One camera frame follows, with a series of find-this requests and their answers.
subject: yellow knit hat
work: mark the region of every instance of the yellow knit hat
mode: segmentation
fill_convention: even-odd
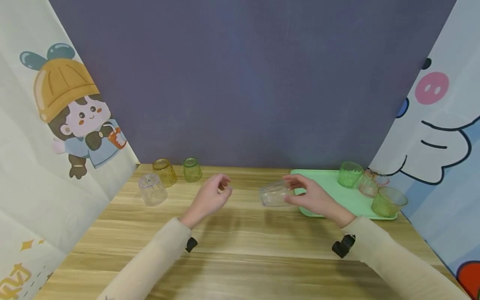
[[[38,71],[34,94],[40,118],[50,123],[73,101],[100,92],[82,63],[58,58],[49,60]]]

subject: clear plastic cup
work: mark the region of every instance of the clear plastic cup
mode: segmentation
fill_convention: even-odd
[[[375,197],[378,188],[387,185],[390,179],[380,171],[367,169],[358,183],[359,191],[367,197]]]
[[[263,206],[287,206],[285,195],[295,196],[295,192],[285,180],[277,181],[260,189],[260,201]]]
[[[400,209],[408,204],[407,197],[399,190],[383,186],[372,202],[372,210],[382,217],[393,217]]]
[[[363,174],[363,167],[351,161],[345,161],[338,172],[338,183],[346,188],[354,188]]]
[[[167,190],[157,174],[147,174],[138,181],[138,188],[146,206],[162,204],[168,196]]]

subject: gray wall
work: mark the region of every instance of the gray wall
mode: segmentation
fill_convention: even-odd
[[[455,0],[50,0],[142,163],[367,166]]]

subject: yellow star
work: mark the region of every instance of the yellow star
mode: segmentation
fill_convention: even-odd
[[[34,241],[34,240],[24,241],[24,242],[22,243],[22,248],[20,249],[20,251],[30,249],[30,248],[32,247],[33,241]]]

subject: beige sleeve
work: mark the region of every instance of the beige sleeve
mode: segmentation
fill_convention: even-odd
[[[180,258],[192,231],[171,219],[110,282],[97,300],[142,300]]]
[[[450,280],[404,247],[369,219],[357,217],[342,229],[355,235],[348,255],[372,268],[404,299],[469,299]]]

